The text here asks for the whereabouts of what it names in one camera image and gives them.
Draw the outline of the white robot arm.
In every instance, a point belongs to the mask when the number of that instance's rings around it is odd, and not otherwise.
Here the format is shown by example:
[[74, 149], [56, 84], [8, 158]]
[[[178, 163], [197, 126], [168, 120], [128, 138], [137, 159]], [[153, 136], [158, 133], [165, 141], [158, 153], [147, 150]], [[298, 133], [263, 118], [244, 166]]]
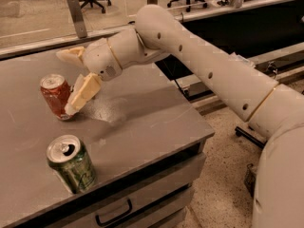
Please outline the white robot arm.
[[304, 228], [304, 96], [201, 39], [158, 5], [141, 8], [133, 28], [58, 52], [60, 60], [97, 76], [77, 82], [66, 111], [78, 112], [101, 82], [124, 69], [169, 54], [267, 140], [257, 168], [252, 228]]

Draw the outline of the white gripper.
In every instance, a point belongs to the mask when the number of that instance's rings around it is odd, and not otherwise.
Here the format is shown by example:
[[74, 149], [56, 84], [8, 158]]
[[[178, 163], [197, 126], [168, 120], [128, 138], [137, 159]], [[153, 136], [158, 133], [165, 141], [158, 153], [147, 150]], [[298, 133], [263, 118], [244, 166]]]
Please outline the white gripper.
[[99, 92], [102, 80], [110, 81], [123, 72], [105, 38], [89, 44], [87, 48], [73, 47], [60, 50], [56, 56], [62, 62], [81, 68], [86, 66], [90, 72], [93, 72], [86, 76], [80, 74], [77, 78], [65, 106], [65, 112], [69, 116], [79, 112]]

